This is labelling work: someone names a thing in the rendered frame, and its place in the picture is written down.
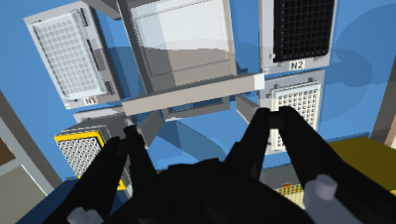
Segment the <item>black multi-well plate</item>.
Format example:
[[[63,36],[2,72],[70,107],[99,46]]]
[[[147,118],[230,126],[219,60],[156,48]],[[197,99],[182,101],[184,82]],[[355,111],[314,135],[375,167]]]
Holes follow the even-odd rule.
[[[329,52],[335,0],[273,0],[275,62]]]

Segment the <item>blue flat mat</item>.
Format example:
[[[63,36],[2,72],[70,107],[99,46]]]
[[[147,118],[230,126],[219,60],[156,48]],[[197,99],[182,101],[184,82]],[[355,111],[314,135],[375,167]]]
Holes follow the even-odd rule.
[[[0,90],[62,181],[79,179],[55,135],[77,124],[73,114],[121,106],[145,88],[122,18],[94,9],[124,99],[65,109],[24,18],[79,0],[0,0]],[[229,0],[237,72],[259,73],[258,0]],[[329,66],[325,69],[318,134],[327,142],[370,138],[396,55],[396,0],[338,0]],[[164,121],[148,155],[155,170],[172,164],[223,162],[248,123],[231,110]]]

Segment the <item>yellow open-top bin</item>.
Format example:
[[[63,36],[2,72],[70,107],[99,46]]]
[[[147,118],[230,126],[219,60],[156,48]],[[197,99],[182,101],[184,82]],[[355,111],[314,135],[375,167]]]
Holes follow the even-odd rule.
[[[367,137],[328,144],[347,164],[396,195],[396,149]]]

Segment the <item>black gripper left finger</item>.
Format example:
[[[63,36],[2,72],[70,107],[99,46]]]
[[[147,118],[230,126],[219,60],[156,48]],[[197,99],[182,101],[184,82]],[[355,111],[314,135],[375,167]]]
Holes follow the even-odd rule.
[[[166,224],[171,203],[146,150],[162,126],[159,111],[155,110],[138,127],[130,125],[123,129],[127,140],[109,139],[60,206],[42,224],[104,222],[110,215],[128,155],[136,217],[141,224]]]

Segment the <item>dark blue open bin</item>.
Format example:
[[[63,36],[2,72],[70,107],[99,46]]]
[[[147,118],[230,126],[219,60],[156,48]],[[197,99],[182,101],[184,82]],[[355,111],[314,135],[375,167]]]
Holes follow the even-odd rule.
[[[78,179],[64,181],[15,224],[42,224],[60,206],[77,182]],[[110,215],[122,205],[123,203],[116,193]]]

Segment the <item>white multi-well plate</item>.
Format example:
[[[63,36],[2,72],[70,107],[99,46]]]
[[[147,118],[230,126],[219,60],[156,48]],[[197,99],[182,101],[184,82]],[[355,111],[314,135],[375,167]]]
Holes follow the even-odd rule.
[[[108,93],[78,12],[29,25],[29,29],[63,99]]]
[[[270,111],[278,111],[280,106],[291,106],[316,129],[320,89],[319,81],[270,89]],[[277,130],[270,130],[270,144],[272,150],[285,149]]]

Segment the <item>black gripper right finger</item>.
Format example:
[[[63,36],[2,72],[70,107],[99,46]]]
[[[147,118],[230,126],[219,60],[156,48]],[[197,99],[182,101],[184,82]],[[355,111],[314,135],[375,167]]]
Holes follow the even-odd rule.
[[[247,129],[203,189],[215,223],[236,219],[249,177],[259,180],[270,129],[278,129],[316,224],[396,224],[396,195],[344,162],[293,107],[270,111],[240,94],[236,104]]]

